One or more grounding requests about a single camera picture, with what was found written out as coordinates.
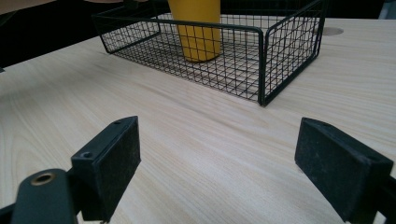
black mechanical arm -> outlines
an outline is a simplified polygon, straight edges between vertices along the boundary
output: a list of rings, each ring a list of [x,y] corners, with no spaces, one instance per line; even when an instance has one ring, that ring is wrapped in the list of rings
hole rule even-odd
[[[49,169],[24,179],[0,223],[108,222],[140,163],[137,117],[116,120],[71,158],[69,171]]]

black plastic bracket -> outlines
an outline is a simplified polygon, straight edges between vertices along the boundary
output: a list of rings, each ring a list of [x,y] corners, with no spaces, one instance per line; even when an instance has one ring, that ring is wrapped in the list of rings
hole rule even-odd
[[[109,124],[72,157],[68,171],[27,177],[14,204],[0,209],[0,224],[108,222],[140,163],[137,117]]]
[[[372,223],[379,211],[395,223],[390,159],[330,124],[303,118],[295,161],[344,221]]]

light wood grain surface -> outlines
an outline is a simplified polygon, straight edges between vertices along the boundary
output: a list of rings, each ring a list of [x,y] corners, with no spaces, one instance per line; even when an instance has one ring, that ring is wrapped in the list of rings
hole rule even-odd
[[[265,108],[107,55],[97,37],[7,67],[0,206],[28,175],[68,170],[108,123],[137,115],[142,162],[112,223],[342,223],[294,162],[300,121],[329,122],[396,161],[396,22],[326,26],[344,33],[324,36]]]

black wire basket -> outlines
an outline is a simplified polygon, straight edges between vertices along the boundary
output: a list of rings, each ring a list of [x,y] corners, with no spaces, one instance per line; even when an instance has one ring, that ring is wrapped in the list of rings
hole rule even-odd
[[[268,105],[318,57],[327,5],[327,0],[224,0],[220,23],[208,23],[175,21],[166,1],[151,0],[92,19],[110,54]],[[186,59],[180,30],[189,26],[219,31],[219,40],[193,37],[218,41],[216,58]]]

screw hole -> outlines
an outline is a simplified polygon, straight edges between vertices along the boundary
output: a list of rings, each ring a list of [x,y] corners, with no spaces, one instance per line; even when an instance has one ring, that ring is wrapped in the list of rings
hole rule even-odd
[[[39,176],[35,177],[31,181],[31,184],[33,186],[45,185],[45,184],[51,182],[54,178],[55,178],[55,174],[54,173],[44,173],[42,175],[39,175]]]
[[[92,157],[92,153],[91,152],[84,152],[84,153],[81,154],[81,157],[90,158],[90,157]]]

